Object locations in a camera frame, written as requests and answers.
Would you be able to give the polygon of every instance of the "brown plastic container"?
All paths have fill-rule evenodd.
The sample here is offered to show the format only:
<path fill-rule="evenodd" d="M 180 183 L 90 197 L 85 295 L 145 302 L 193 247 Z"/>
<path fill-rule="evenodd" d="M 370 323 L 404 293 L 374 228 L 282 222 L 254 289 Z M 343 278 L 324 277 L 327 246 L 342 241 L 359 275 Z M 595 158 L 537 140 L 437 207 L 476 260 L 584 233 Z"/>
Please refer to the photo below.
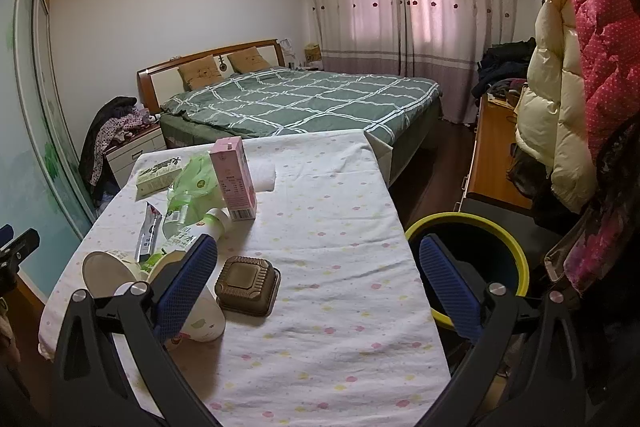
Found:
<path fill-rule="evenodd" d="M 226 260 L 216 282 L 222 309 L 266 317 L 273 310 L 280 272 L 266 259 L 235 255 Z"/>

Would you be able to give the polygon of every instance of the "dark floor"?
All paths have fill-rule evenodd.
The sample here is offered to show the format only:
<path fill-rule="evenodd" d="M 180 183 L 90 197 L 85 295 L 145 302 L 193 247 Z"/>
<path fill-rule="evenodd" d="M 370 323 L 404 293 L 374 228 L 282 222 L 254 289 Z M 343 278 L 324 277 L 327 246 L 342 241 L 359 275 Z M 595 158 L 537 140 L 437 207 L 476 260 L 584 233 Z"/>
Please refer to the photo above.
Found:
<path fill-rule="evenodd" d="M 9 321 L 20 349 L 20 375 L 31 393 L 31 403 L 41 415 L 48 418 L 53 364 L 38 352 L 38 328 L 42 311 L 34 310 L 18 290 L 5 295 L 5 300 L 9 305 Z"/>
<path fill-rule="evenodd" d="M 434 131 L 434 148 L 418 149 L 389 188 L 404 229 L 430 214 L 452 212 L 462 198 L 475 135 L 465 125 L 444 120 Z"/>
<path fill-rule="evenodd" d="M 434 131 L 434 148 L 419 149 L 389 189 L 405 229 L 421 217 L 452 211 L 462 197 L 462 178 L 469 171 L 474 134 L 464 125 L 446 121 L 437 122 Z M 34 406 L 48 416 L 52 364 L 38 353 L 40 317 L 17 291 L 7 300 L 22 356 L 20 372 Z"/>

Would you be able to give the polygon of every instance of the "green plaid duvet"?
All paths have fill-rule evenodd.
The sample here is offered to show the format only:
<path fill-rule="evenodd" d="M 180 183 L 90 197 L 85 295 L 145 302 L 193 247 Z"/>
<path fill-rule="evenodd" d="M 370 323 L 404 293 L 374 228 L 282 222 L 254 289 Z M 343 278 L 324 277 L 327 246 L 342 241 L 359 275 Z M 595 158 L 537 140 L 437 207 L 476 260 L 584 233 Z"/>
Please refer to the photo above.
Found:
<path fill-rule="evenodd" d="M 176 94 L 162 109 L 247 138 L 364 129 L 393 145 L 440 95 L 426 78 L 270 68 Z"/>

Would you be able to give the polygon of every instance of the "wardrobe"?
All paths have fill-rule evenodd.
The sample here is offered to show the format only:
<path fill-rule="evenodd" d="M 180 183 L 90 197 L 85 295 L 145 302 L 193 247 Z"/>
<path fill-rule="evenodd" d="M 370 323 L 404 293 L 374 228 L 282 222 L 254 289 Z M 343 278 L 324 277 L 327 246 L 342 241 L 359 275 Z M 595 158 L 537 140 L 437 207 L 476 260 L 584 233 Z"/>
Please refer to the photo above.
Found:
<path fill-rule="evenodd" d="M 58 99 L 47 1 L 0 0 L 0 28 L 0 226 L 40 234 L 19 287 L 46 302 L 95 210 Z"/>

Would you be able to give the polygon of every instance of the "bed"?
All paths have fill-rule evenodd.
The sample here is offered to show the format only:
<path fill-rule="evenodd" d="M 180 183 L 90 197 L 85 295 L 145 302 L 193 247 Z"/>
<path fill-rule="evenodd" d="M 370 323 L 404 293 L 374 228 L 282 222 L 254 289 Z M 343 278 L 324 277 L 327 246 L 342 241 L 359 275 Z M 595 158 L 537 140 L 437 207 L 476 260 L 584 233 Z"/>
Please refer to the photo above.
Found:
<path fill-rule="evenodd" d="M 235 74 L 226 56 L 256 47 L 271 67 Z M 177 68 L 212 55 L 223 82 L 185 91 Z M 284 68 L 275 40 L 246 42 L 172 60 L 138 72 L 143 103 L 160 114 L 170 147 L 327 130 L 363 129 L 393 147 L 390 183 L 441 116 L 440 86 L 426 78 Z"/>

